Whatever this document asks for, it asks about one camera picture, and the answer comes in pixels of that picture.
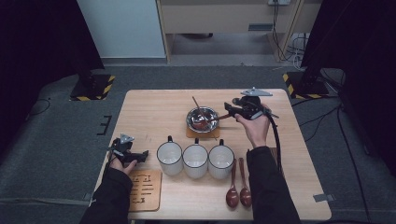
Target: wooden trivet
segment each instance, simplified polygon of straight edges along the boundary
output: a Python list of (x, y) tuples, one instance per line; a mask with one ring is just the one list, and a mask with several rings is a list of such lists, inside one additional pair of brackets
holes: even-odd
[(220, 128), (219, 126), (212, 130), (210, 133), (196, 133), (189, 126), (186, 126), (186, 136), (188, 138), (218, 138), (220, 137)]
[(156, 211), (160, 208), (161, 170), (133, 170), (129, 177), (134, 186), (130, 195), (130, 212)]

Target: wooden spoon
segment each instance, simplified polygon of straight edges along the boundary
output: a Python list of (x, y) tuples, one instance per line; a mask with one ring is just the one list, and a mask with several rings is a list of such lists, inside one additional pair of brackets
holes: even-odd
[(245, 207), (251, 206), (251, 194), (250, 190), (248, 190), (248, 186), (245, 180), (245, 169), (244, 169), (244, 159), (239, 158), (239, 168), (241, 169), (241, 176), (242, 176), (242, 184), (244, 185), (241, 189), (240, 198), (241, 204)]
[(239, 195), (238, 191), (236, 191), (235, 184), (233, 183), (235, 181), (235, 170), (236, 170), (236, 159), (233, 159), (233, 169), (231, 172), (231, 187), (227, 191), (227, 194), (225, 196), (225, 201), (227, 202), (228, 206), (231, 208), (235, 208), (238, 205), (239, 202)]

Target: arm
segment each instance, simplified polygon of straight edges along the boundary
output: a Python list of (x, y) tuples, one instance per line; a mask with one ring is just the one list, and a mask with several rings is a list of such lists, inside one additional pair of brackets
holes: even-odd
[(246, 120), (240, 115), (235, 115), (235, 118), (244, 126), (247, 138), (254, 147), (247, 152), (254, 223), (301, 223), (286, 180), (277, 170), (270, 149), (266, 146), (269, 119), (260, 116)]
[(85, 211), (80, 224), (128, 223), (129, 196), (133, 186), (128, 174), (136, 161), (123, 168), (117, 159), (110, 163), (102, 184), (92, 197), (91, 206)]
[(301, 223), (286, 181), (276, 167), (269, 147), (247, 152), (249, 185), (255, 223)]

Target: yellow black hazard tape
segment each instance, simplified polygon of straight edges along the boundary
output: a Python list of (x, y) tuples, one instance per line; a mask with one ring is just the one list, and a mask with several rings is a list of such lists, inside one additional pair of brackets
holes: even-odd
[(294, 92), (288, 74), (283, 74), (283, 80), (286, 83), (291, 99), (317, 99), (329, 97), (328, 94), (297, 94)]
[(84, 93), (80, 94), (80, 95), (70, 95), (70, 100), (71, 101), (90, 101), (90, 100), (104, 100), (106, 99), (108, 92), (111, 89), (111, 86), (113, 85), (113, 81), (115, 79), (115, 76), (107, 76), (108, 79), (103, 81), (101, 80), (101, 82), (104, 82), (103, 85), (103, 92), (100, 94), (96, 94), (96, 95), (85, 95)]

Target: black tripod base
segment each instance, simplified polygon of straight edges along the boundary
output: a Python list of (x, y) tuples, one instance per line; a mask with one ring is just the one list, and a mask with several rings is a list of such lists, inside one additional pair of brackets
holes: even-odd
[(72, 101), (88, 101), (88, 100), (103, 100), (107, 97), (114, 76), (111, 75), (92, 75), (95, 84), (93, 87), (86, 87), (83, 85), (81, 79), (78, 80), (75, 88), (70, 94)]
[(329, 91), (327, 90), (323, 82), (316, 81), (311, 85), (306, 85), (303, 87), (302, 79), (304, 72), (288, 72), (287, 79), (288, 89), (290, 95), (327, 95)]

